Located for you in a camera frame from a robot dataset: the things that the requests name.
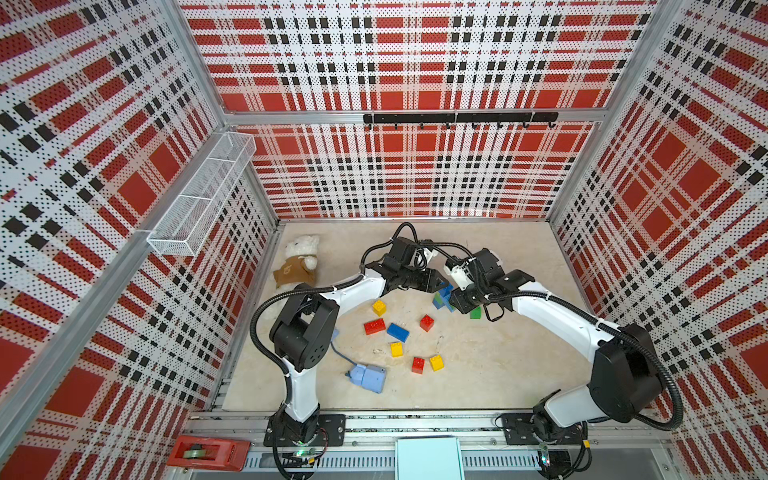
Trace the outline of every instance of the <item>black bracket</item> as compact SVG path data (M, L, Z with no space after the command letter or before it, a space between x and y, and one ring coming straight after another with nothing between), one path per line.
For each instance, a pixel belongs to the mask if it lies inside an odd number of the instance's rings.
M272 446L272 438L273 438L273 429L274 429L274 415L270 417L269 422L266 424L266 432L264 433L264 446L265 447L271 447ZM326 433L328 434L328 446L329 447L340 447L341 445L344 445L344 428L346 427L346 416L345 415L320 415L317 420L317 427L323 428L326 430ZM323 436L322 433L318 433L315 435L315 438L312 439L312 441L305 446L309 447L323 447L326 444L326 439ZM277 446L279 447L295 447L297 446L295 443L290 441L289 439L286 439L285 437L278 437L277 439Z
M368 126L374 124L523 124L528 127L530 123L545 122L550 128L558 119L556 111L530 111L501 112L494 111L479 113L431 113L431 114L364 114L362 122Z
M455 114L374 114L375 124L446 124L455 121Z
M534 435L531 417L533 413L505 413L502 415L504 438L507 445L538 445L539 440ZM584 438L587 438L587 430L584 430ZM564 430L563 435L554 445L579 445L581 435L576 425L571 425Z

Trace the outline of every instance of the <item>red plaid wall panel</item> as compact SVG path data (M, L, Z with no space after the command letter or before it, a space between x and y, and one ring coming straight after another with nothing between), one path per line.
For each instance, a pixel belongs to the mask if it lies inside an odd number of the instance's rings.
M602 107L657 4L179 3L231 111Z
M591 123L246 126L282 218L545 218Z
M151 254L0 472L2 478L161 478L214 379L266 246L240 180L197 257Z
M213 128L158 4L0 2L0 399Z
M696 478L768 465L767 24L764 2L687 2L555 226L595 312L651 331Z

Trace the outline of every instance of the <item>black cable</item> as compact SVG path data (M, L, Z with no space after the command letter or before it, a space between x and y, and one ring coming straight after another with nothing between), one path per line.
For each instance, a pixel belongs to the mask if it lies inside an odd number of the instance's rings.
M250 341L253 342L253 345L262 353L265 355L266 358L272 360L275 365L280 367L280 371L283 372L283 375L285 376L285 383L286 383L286 401L285 403L288 404L291 401L291 398L293 396L293 390L291 389L290 384L290 377L288 376L289 370L285 363L283 363L283 360L280 359L279 356L272 353L268 348L264 346L263 343L259 340L259 336L256 333L257 324L259 322L259 317L261 317L262 313L264 313L264 310L266 310L270 305L272 305L275 302L279 302L282 299L286 299L289 296L294 295L314 295L317 293L328 293L332 292L334 290L340 290L342 288L347 288L348 286L352 286L355 283L358 283L360 280L362 280L362 275L359 275L355 277L354 279L345 282L340 283L339 285L334 286L325 286L322 288L307 288L307 289L300 289L300 290L291 290L289 292L283 292L278 293L277 295L273 296L272 298L268 299L266 302L259 305L259 308L256 309L256 312L253 313L253 317L250 319Z
M626 343L627 345L635 349L637 352L639 352L659 372L661 383L669 392L670 399L672 400L672 416L666 422L658 422L656 420L649 419L648 417L646 417L641 413L636 413L634 418L645 423L646 425L654 427L655 429L664 430L667 432L675 430L677 427L682 425L683 415L684 415L683 399L680 396L680 390L677 388L677 384L672 378L672 374L667 369L667 367L661 362L661 360L659 360L659 357L655 356L649 349L642 346L634 337L629 336L628 334L620 330L616 330L612 327L609 327L605 323L598 324L598 319L596 319L594 316L590 315L589 313L586 313L582 309L578 308L572 303L569 303L566 300L563 300L562 298L552 296L547 293L521 290L515 293L504 293L502 295L490 295L488 296L488 299L491 300L492 302L498 302L499 300L506 300L506 299L520 297L520 296L533 296L537 298L543 298L550 302L555 302L558 305L565 307L567 310L570 310L571 312L576 313L577 315L587 320L592 325L595 325L598 329L603 330L606 333L610 333L614 337L618 338L619 340L621 340L622 342Z
M395 233L392 235L392 238L390 238L384 243L379 243L378 245L374 245L373 247L370 247L368 250L366 250L366 252L362 255L362 257L360 257L360 273L365 273L366 271L366 258L368 258L368 254L373 252L374 250L378 250L379 248L384 248L384 247L388 247L389 245L392 245L392 242L394 241L394 239L397 238L398 235L400 235L400 231L405 227L408 227L409 229L411 229L414 243L419 242L419 236L416 234L416 228L410 222L401 223L397 227L397 230L395 230Z
M411 232L413 233L413 239L416 243L419 241L419 237L416 235L416 228L414 228L413 225L409 222L403 222L398 227L397 230L395 230L395 234L392 235L392 238L397 238L400 231L408 227L411 229ZM336 286L325 286L325 287L318 287L318 288L307 288L307 289L299 289L299 290L291 290L289 292L283 292L278 293L277 295L273 296L272 298L268 299L266 302L259 305L259 308L256 309L256 312L253 313L253 316L250 319L250 328L249 328L249 334L250 334L250 340L253 342L253 345L262 353L264 356L268 359L270 359L275 365L279 366L280 371L283 372L283 377L285 378L286 383L286 401L285 403L290 403L291 399L293 398L293 389L291 388L290 383L290 377L288 370L288 367L285 363L283 363L283 360L280 359L279 356L275 355L273 352L271 352L268 348L264 346L263 343L261 343L261 340L259 340L259 336L257 334L257 324L259 322L259 318L264 313L264 310L266 310L270 305L273 303L279 302L283 299L288 298L289 296L294 295L315 295L317 293L329 293L334 290L340 290L342 288L347 288L348 286L352 286L356 283L358 283L360 280L362 280L362 273L365 271L365 260L369 253L374 251L377 248L386 247L387 245L390 245L392 243L392 239L389 240L387 243L381 243L380 245L374 245L373 247L370 247L366 252L362 255L362 259L360 260L360 275L356 278L349 280L344 283L340 283Z
M425 247L430 247L432 245L434 245L435 247L454 247L454 248L458 248L462 252L466 253L467 257L472 257L474 255L469 250L469 248L465 247L464 245L461 245L460 243L455 243L455 242L429 242L429 243L422 242L422 245L424 245Z
M459 258L457 258L456 256L454 256L454 255L451 255L450 253L446 252L445 250L443 250L442 248L440 248L440 246L436 246L436 245L434 245L434 244L432 244L432 243L423 243L423 242L422 242L422 243L420 243L419 245L420 245L421 247L424 247L424 248L429 248L430 250L437 250L437 251L438 251L438 252L440 252L440 253L441 253L441 254L442 254L442 255L443 255L445 258L449 258L449 259L453 260L453 261L454 261L454 262L456 262L456 263L461 263L461 260L460 260Z
M341 358L345 359L347 362L352 363L354 366L357 366L357 363L354 362L352 359L350 359L348 356L341 353L339 350L336 349L336 347L333 345L333 342L331 342L331 349L336 352L336 355L340 356Z

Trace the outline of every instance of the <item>red lego brick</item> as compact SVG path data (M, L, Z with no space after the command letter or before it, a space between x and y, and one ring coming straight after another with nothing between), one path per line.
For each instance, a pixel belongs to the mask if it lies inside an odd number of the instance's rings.
M383 319L373 320L363 325L366 328L366 335L372 335L376 332L382 332L386 330Z
M422 375L424 373L424 359L420 359L418 356L413 358L413 365L411 366L411 372Z
M435 326L435 320L433 320L429 315L424 315L424 318L422 318L421 326L426 332L428 332L433 326Z

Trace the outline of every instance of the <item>white teddy bear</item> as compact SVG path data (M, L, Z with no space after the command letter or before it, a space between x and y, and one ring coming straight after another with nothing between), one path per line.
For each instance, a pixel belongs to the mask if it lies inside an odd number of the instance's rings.
M286 261L272 272L277 286L288 283L307 283L315 286L315 269L317 268L317 251L320 237L317 235L302 235L286 245Z
M317 235L302 235L286 245L286 258L301 257L304 266L309 270L317 268L317 250L320 247L320 237Z

